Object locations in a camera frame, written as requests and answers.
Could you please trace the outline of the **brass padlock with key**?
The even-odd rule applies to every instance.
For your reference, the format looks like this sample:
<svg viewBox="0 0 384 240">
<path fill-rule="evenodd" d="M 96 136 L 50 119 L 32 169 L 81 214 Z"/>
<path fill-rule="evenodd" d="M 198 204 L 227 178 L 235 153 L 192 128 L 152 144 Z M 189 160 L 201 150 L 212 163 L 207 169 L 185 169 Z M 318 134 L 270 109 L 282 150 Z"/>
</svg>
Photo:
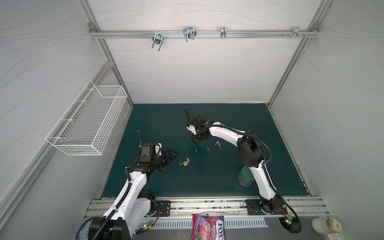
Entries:
<svg viewBox="0 0 384 240">
<path fill-rule="evenodd" d="M 190 159 L 186 157 L 186 160 L 183 162 L 179 162 L 179 166 L 187 166 L 190 163 Z"/>
</svg>

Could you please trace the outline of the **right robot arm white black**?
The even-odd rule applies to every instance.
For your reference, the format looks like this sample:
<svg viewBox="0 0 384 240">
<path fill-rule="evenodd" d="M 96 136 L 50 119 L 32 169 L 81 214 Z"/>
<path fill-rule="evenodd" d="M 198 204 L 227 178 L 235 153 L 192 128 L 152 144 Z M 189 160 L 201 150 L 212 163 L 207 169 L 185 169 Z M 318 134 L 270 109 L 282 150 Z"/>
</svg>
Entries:
<svg viewBox="0 0 384 240">
<path fill-rule="evenodd" d="M 253 131 L 240 131 L 213 119 L 205 120 L 200 115 L 187 115 L 187 129 L 194 144 L 216 137 L 238 149 L 240 160 L 248 167 L 259 189 L 260 202 L 257 207 L 266 215 L 273 214 L 284 199 L 278 193 L 269 175 L 266 163 L 272 159 L 270 148 Z"/>
</svg>

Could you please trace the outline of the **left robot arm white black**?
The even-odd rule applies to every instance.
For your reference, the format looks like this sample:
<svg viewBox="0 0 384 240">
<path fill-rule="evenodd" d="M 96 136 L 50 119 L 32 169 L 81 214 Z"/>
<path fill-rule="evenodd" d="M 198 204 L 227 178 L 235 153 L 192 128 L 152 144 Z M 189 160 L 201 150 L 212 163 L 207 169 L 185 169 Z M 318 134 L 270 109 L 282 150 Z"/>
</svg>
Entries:
<svg viewBox="0 0 384 240">
<path fill-rule="evenodd" d="M 156 196 L 142 189 L 154 172 L 163 173 L 179 153 L 162 150 L 161 143 L 141 143 L 133 163 L 125 168 L 127 180 L 111 207 L 102 217 L 95 217 L 89 226 L 89 240 L 130 240 L 149 226 L 138 229 L 145 216 L 160 216 Z"/>
</svg>

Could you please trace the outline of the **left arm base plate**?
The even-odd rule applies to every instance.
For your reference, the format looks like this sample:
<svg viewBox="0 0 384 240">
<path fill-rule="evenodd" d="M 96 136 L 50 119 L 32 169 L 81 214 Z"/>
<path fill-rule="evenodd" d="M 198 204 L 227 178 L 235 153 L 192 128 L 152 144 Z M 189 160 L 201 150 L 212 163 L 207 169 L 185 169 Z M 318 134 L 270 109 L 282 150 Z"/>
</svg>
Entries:
<svg viewBox="0 0 384 240">
<path fill-rule="evenodd" d="M 170 201 L 152 201 L 146 217 L 169 217 L 171 214 Z"/>
</svg>

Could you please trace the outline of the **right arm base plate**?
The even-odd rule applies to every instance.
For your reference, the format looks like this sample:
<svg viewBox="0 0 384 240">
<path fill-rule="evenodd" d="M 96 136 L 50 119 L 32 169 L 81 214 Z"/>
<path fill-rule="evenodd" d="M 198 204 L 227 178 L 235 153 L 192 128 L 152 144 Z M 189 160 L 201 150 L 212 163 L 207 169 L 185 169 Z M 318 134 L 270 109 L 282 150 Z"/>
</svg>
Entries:
<svg viewBox="0 0 384 240">
<path fill-rule="evenodd" d="M 272 200 L 261 199 L 246 199 L 245 208 L 247 214 L 254 215 L 287 215 L 287 204 L 284 200 L 275 196 Z"/>
</svg>

